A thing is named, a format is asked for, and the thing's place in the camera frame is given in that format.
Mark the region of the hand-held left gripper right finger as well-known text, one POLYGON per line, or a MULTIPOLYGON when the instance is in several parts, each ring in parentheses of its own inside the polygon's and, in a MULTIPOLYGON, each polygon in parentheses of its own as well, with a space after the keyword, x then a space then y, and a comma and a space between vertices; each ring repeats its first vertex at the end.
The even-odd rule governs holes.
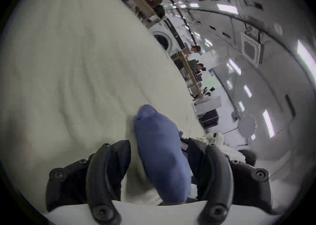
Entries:
POLYGON ((198 224, 222 224, 232 204, 256 207, 272 215, 269 173, 230 160, 215 144, 187 139, 187 157, 197 184, 197 200, 207 201, 198 224))

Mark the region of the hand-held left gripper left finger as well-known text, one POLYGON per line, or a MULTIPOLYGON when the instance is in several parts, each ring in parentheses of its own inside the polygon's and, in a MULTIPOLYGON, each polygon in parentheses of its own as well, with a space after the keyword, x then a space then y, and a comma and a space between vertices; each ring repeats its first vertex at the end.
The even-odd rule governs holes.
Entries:
POLYGON ((97 223, 121 224, 113 201, 121 201, 121 182, 130 162, 130 141, 120 140, 101 145, 88 159, 52 169, 46 186, 47 211, 88 204, 97 223))

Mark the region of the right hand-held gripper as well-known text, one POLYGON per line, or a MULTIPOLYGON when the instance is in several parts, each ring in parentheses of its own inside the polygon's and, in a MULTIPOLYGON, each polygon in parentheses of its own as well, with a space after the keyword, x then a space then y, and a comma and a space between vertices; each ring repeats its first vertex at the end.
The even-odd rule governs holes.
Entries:
POLYGON ((220 132, 209 132, 205 134, 206 142, 208 144, 215 144, 221 152, 223 152, 227 156, 243 156, 241 152, 239 152, 238 148, 231 147, 224 143, 225 137, 220 132))

